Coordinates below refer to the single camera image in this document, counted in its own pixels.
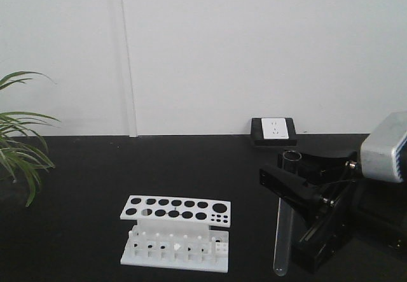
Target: white acrylic rack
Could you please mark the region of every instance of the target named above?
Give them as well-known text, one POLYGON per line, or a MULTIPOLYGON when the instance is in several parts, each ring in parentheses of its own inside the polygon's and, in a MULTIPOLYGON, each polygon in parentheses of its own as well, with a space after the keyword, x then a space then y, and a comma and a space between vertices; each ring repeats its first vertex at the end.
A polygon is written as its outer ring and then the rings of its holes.
POLYGON ((131 195, 120 219, 137 220, 121 264, 228 272, 230 202, 131 195))

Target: electrical outlet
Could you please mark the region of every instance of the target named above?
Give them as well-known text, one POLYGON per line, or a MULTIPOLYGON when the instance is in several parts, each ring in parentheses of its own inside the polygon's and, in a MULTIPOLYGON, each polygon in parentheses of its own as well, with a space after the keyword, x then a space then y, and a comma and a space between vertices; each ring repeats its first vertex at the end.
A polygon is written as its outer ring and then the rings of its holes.
POLYGON ((262 118, 264 139, 289 139, 285 118, 262 118))

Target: screw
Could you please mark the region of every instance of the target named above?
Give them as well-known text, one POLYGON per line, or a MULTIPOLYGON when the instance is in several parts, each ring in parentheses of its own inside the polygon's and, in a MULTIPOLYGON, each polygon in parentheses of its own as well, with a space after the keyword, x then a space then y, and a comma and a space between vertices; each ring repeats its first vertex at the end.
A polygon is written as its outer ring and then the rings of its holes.
POLYGON ((345 163, 345 166, 348 166, 350 169, 358 169, 359 168, 359 163, 355 161, 347 161, 345 163))

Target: black mount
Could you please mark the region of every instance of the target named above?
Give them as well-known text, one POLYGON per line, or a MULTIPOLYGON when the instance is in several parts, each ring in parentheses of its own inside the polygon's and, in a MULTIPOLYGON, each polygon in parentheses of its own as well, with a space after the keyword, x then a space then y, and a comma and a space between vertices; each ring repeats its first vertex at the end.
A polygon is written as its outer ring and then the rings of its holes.
POLYGON ((260 183, 305 221, 307 231, 293 243, 291 259, 309 272, 329 260, 355 231, 403 255, 407 252, 406 184, 366 181, 356 162, 357 152, 330 158, 302 153, 293 166, 279 154, 277 165, 260 169, 260 183), (398 220, 390 222, 394 211, 398 220))

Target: rack hole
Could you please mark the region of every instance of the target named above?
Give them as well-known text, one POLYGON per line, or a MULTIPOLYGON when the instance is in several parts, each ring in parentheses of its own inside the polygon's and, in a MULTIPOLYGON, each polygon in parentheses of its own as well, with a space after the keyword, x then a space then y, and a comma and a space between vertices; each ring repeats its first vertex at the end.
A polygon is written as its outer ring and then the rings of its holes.
POLYGON ((176 200, 174 200, 174 201, 171 202, 171 205, 173 205, 173 206, 175 206, 175 207, 178 207, 178 206, 180 206, 181 204, 182 204, 182 202, 179 201, 178 199, 176 199, 176 200))
POLYGON ((195 205, 195 203, 194 203, 193 201, 186 201, 186 202, 184 203, 184 205, 185 205, 186 207, 188 207, 188 208, 191 208, 191 207, 193 207, 193 206, 195 205))
POLYGON ((130 208, 126 210, 127 215, 134 215, 137 212, 137 209, 130 208))
POLYGON ((183 218, 191 218, 191 217, 192 217, 192 213, 191 213, 191 212, 185 211, 185 212, 183 213, 183 218))
POLYGON ((153 210, 151 210, 151 209, 143 209, 141 211, 141 215, 142 216, 149 216, 152 212, 153 212, 153 210))
POLYGON ((159 209, 159 210, 155 211, 155 216, 161 217, 164 215, 165 215, 165 210, 163 210, 163 209, 159 209))
POLYGON ((205 209, 208 206, 207 202, 200 201, 197 203, 197 206, 200 207, 201 209, 205 209))
POLYGON ((141 199, 140 198, 133 198, 130 202, 132 204, 139 204, 141 202, 141 199))
POLYGON ((197 213, 197 214, 195 215, 195 217, 196 217, 198 220, 204 220, 204 219, 206 219, 206 214, 203 213, 203 212, 199 212, 199 213, 197 213))
POLYGON ((217 213, 224 213, 228 208, 224 204, 214 204, 212 209, 217 213))
POLYGON ((165 205, 168 204, 168 203, 169 203, 169 200, 168 200, 168 199, 160 199, 160 200, 158 201, 158 204, 161 205, 161 206, 165 206, 165 205))
POLYGON ((169 215, 170 217, 177 217, 177 216, 179 216, 179 212, 176 211, 176 210, 169 211, 169 212, 168 212, 168 215, 169 215))
POLYGON ((156 200, 154 198, 149 198, 146 200, 146 204, 155 204, 156 200))

